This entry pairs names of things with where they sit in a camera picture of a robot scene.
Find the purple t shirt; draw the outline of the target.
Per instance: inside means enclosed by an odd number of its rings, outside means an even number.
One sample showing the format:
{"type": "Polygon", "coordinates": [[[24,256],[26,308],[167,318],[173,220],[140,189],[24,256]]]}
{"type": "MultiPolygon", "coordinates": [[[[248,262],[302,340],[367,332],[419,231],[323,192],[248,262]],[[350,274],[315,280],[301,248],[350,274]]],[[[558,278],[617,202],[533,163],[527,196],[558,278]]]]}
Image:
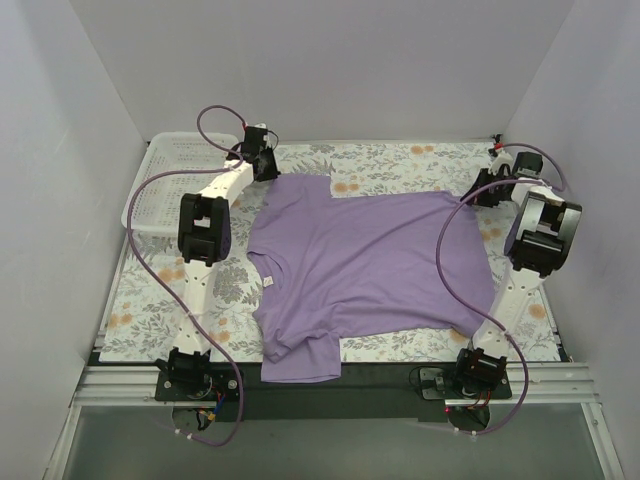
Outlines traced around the purple t shirt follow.
{"type": "Polygon", "coordinates": [[[472,335],[495,297],[476,214],[451,193],[335,198],[330,186],[279,177],[251,228],[265,382],[339,377],[344,338],[424,327],[472,335]]]}

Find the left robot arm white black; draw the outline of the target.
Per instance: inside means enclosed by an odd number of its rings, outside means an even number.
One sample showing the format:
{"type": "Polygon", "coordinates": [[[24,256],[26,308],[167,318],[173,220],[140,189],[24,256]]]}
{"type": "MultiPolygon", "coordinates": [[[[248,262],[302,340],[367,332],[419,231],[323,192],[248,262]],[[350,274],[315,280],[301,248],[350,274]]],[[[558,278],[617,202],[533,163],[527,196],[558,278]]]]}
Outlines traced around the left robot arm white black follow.
{"type": "Polygon", "coordinates": [[[277,178],[271,130],[260,123],[245,128],[244,139],[225,161],[224,173],[216,173],[196,193],[180,202],[178,249],[184,260],[187,307],[166,361],[158,361],[169,381],[193,400],[205,398],[213,386],[208,371],[213,345],[203,335],[203,317],[209,311],[219,263],[231,250],[230,209],[245,188],[254,182],[277,178]]]}

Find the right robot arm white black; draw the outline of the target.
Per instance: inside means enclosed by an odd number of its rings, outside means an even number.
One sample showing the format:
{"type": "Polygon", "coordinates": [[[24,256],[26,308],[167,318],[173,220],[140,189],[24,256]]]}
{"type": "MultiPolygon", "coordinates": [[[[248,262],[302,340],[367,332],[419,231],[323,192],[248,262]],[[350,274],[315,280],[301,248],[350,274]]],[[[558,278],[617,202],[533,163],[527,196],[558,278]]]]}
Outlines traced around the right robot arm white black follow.
{"type": "Polygon", "coordinates": [[[512,201],[518,211],[504,243],[507,264],[488,316],[460,351],[452,373],[454,389],[464,397],[488,395],[506,382],[508,335],[519,323],[530,298],[565,263],[582,215],[582,207],[564,200],[541,178],[542,150],[518,145],[515,156],[503,146],[489,150],[494,161],[483,168],[462,200],[470,206],[496,207],[512,201]]]}

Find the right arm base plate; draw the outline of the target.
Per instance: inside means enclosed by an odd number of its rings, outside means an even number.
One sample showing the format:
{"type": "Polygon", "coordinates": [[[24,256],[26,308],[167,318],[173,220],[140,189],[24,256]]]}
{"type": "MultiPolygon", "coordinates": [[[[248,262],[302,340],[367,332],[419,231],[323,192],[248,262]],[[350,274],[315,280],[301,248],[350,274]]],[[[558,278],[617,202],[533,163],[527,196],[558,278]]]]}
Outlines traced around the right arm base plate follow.
{"type": "Polygon", "coordinates": [[[455,376],[453,363],[418,365],[409,371],[408,381],[424,400],[463,400],[467,403],[473,403],[477,400],[512,398],[512,390],[507,377],[504,377],[492,391],[478,386],[465,386],[455,376]]]}

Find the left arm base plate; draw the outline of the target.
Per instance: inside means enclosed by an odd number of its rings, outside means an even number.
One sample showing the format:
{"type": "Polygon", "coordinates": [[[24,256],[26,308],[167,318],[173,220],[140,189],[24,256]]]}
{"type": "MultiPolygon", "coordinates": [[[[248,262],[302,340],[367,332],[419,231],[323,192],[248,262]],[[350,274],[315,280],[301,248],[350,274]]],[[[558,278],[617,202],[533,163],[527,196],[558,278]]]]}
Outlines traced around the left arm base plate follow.
{"type": "Polygon", "coordinates": [[[161,402],[217,401],[225,397],[239,401],[239,382],[230,367],[216,364],[195,374],[158,374],[154,399],[161,402]]]}

